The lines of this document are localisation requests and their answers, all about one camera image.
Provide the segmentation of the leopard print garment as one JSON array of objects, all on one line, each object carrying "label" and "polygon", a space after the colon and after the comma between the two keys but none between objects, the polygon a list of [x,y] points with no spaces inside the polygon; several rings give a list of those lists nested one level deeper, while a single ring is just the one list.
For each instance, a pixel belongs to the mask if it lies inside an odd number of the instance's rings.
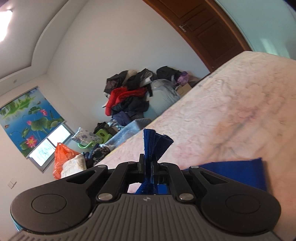
[{"label": "leopard print garment", "polygon": [[107,146],[96,144],[89,152],[83,152],[86,168],[92,168],[102,161],[108,154],[110,149]]}]

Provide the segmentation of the white wall switch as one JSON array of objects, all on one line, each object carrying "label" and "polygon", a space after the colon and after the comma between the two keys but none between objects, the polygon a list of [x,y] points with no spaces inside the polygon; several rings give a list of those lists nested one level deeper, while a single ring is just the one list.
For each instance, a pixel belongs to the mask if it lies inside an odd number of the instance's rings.
[{"label": "white wall switch", "polygon": [[9,183],[8,183],[8,187],[9,187],[10,189],[13,189],[14,186],[16,185],[16,183],[17,183],[17,181],[16,181],[14,178],[11,178],[11,180],[10,180]]}]

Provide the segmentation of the grey plastic-wrapped bundle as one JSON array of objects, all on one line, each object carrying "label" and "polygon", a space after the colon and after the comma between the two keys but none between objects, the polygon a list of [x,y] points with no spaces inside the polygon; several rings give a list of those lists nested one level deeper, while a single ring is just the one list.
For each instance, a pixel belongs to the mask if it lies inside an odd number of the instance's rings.
[{"label": "grey plastic-wrapped bundle", "polygon": [[145,100],[149,102],[149,107],[143,115],[144,118],[155,120],[178,102],[181,97],[170,84],[165,83],[163,80],[158,80],[154,85],[151,84],[151,88],[152,96],[149,93],[145,96]]}]

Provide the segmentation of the purple bag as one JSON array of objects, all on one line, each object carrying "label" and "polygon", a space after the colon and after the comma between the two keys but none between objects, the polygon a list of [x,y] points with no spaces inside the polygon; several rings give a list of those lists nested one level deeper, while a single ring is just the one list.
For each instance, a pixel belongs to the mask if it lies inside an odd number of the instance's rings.
[{"label": "purple bag", "polygon": [[181,86],[184,86],[189,82],[189,80],[190,80],[190,75],[186,71],[183,71],[179,76],[177,83]]}]

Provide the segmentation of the blue beaded sweater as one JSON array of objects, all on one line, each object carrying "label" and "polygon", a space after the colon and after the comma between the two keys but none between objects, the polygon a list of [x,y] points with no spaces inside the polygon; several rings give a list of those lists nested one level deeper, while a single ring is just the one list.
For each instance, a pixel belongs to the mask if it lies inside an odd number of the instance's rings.
[{"label": "blue beaded sweater", "polygon": [[[173,139],[167,135],[161,135],[155,130],[144,129],[144,162],[152,163],[152,156],[155,155],[157,160],[163,156],[166,150],[172,145]],[[262,158],[248,161],[225,161],[210,162],[201,165],[202,168],[252,186],[263,191],[267,191],[267,183]],[[168,194],[168,186],[166,184],[154,185],[145,180],[135,194],[138,195],[154,195]]]}]

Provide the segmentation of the dark clothes pile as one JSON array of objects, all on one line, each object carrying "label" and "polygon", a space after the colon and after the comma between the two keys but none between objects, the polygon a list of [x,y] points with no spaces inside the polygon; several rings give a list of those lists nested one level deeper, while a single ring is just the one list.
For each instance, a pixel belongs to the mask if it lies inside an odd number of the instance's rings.
[{"label": "dark clothes pile", "polygon": [[107,102],[102,107],[105,115],[112,117],[121,126],[143,118],[149,108],[146,96],[153,95],[153,81],[154,73],[148,69],[140,72],[125,70],[107,78],[103,91]]}]

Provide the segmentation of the window with grey frame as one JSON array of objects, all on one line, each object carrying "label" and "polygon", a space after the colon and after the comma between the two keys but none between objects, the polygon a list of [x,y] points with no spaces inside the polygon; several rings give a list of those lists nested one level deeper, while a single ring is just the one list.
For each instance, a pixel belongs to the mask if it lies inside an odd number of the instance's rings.
[{"label": "window with grey frame", "polygon": [[73,135],[74,133],[69,126],[62,123],[38,144],[27,158],[40,172],[44,173],[54,160],[54,153],[58,143],[68,144]]}]

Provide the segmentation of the brown wooden door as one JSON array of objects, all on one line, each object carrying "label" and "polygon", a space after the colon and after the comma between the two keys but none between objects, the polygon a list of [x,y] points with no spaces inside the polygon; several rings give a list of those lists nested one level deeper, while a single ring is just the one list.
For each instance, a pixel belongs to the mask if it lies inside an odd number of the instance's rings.
[{"label": "brown wooden door", "polygon": [[251,47],[215,1],[147,0],[192,47],[210,72]]}]

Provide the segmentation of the frosted glass wardrobe door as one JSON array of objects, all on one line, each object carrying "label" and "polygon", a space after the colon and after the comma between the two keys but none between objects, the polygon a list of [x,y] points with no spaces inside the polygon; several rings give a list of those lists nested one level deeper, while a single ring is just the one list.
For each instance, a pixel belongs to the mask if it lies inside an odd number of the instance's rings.
[{"label": "frosted glass wardrobe door", "polygon": [[286,1],[216,3],[233,20],[253,51],[295,60],[295,9]]}]

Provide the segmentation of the light blue knitted blanket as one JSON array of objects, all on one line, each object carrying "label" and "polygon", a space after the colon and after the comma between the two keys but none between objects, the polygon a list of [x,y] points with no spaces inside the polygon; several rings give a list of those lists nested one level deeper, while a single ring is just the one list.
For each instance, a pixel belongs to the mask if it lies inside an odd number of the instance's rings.
[{"label": "light blue knitted blanket", "polygon": [[114,148],[117,148],[125,141],[127,141],[129,138],[140,132],[151,122],[152,120],[149,118],[133,120],[131,123],[126,125],[121,131],[119,131],[116,135],[114,135],[110,140],[108,140],[105,144],[107,146],[113,146]]}]

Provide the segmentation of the cardboard box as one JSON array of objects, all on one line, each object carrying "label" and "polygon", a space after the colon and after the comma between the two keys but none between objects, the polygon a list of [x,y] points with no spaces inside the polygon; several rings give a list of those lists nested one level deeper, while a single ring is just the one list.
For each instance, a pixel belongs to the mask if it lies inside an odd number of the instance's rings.
[{"label": "cardboard box", "polygon": [[185,84],[184,86],[179,85],[176,89],[176,92],[180,97],[183,97],[186,95],[190,90],[192,89],[191,85],[189,83]]}]

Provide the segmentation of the orange plastic bag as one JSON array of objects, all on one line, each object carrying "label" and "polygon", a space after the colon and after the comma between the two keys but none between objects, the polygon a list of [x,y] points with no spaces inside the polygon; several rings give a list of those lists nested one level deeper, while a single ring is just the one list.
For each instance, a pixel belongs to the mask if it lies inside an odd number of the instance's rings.
[{"label": "orange plastic bag", "polygon": [[54,152],[54,168],[53,177],[55,180],[61,178],[61,172],[63,170],[63,164],[75,156],[79,155],[79,152],[70,149],[68,146],[62,143],[58,143]]}]

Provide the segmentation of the lotus print roller blind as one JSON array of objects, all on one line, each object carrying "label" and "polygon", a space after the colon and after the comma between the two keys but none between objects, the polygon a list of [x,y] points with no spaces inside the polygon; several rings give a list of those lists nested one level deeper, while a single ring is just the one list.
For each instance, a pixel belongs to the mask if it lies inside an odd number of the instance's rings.
[{"label": "lotus print roller blind", "polygon": [[37,87],[1,108],[1,126],[24,157],[64,121]]}]

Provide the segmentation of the red garment on pile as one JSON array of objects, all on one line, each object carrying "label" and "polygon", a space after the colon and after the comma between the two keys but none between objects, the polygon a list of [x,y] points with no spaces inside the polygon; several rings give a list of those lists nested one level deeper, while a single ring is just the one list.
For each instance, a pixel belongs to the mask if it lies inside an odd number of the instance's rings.
[{"label": "red garment on pile", "polygon": [[111,116],[111,109],[131,96],[144,97],[147,89],[145,87],[136,90],[128,90],[126,87],[119,87],[111,91],[110,98],[105,106],[105,114]]}]

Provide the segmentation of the green plastic stool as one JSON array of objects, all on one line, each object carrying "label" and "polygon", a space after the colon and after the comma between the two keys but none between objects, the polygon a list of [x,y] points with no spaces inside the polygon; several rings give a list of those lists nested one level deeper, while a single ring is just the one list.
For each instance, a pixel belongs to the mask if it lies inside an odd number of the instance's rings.
[{"label": "green plastic stool", "polygon": [[79,128],[76,134],[77,143],[81,148],[88,148],[95,146],[96,144],[104,144],[112,137],[111,134],[107,133],[105,130],[100,129],[97,133],[92,133],[90,131]]}]

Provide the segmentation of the floral grey pillow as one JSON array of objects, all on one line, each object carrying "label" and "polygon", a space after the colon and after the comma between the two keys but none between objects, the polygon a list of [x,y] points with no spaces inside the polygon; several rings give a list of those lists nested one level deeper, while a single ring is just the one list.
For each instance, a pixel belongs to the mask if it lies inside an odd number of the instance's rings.
[{"label": "floral grey pillow", "polygon": [[102,144],[103,142],[103,139],[101,137],[81,127],[78,128],[77,132],[74,134],[71,140],[83,146],[87,146],[90,143]]}]

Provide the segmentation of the pink floral bed blanket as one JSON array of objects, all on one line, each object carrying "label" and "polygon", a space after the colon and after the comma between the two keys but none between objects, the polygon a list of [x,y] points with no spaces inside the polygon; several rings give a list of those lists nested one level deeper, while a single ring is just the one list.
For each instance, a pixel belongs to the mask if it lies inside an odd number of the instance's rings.
[{"label": "pink floral bed blanket", "polygon": [[162,157],[181,168],[261,157],[281,205],[274,232],[295,238],[295,61],[243,52],[149,124],[174,143]]}]

